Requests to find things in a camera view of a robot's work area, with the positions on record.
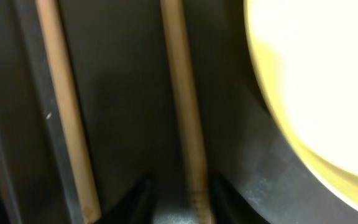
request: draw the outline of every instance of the black object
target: black object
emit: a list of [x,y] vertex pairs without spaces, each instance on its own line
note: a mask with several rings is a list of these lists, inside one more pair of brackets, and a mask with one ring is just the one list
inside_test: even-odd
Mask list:
[[118,204],[95,224],[107,223],[152,223],[156,196],[154,180],[146,175],[133,187]]
[[212,176],[209,190],[216,224],[269,224],[222,175]]

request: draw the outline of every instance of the wooden stick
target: wooden stick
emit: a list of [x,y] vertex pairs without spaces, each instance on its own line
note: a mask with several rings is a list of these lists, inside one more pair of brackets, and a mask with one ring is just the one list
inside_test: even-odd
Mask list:
[[36,5],[83,218],[93,223],[101,211],[58,7],[55,0],[36,0]]
[[181,0],[161,0],[171,79],[190,197],[200,223],[212,223],[208,169]]

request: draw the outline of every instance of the yellow bowl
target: yellow bowl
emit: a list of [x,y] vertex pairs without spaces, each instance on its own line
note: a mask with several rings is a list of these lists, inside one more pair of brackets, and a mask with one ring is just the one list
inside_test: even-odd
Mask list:
[[278,84],[282,78],[280,56],[266,42],[254,35],[251,20],[253,2],[256,1],[258,0],[244,1],[245,24],[255,74],[268,108],[287,141],[307,168],[332,193],[358,211],[358,175],[335,166],[309,149],[290,125]]

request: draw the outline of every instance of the brown stick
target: brown stick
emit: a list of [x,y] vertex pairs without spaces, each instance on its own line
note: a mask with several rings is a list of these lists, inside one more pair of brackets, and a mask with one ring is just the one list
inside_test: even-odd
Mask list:
[[[101,217],[73,75],[55,0],[36,0],[53,87],[85,223]],[[57,114],[47,114],[47,119]]]
[[183,3],[181,0],[161,0],[161,8],[190,197],[200,223],[212,223],[208,170]]

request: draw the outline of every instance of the wooden rod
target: wooden rod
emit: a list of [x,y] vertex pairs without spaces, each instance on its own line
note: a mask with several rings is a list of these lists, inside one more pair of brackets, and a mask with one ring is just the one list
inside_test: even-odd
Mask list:
[[213,217],[208,195],[208,169],[183,3],[181,0],[161,0],[161,8],[190,198],[199,222],[210,224]]
[[58,6],[55,0],[36,0],[36,5],[83,218],[93,223],[101,210]]

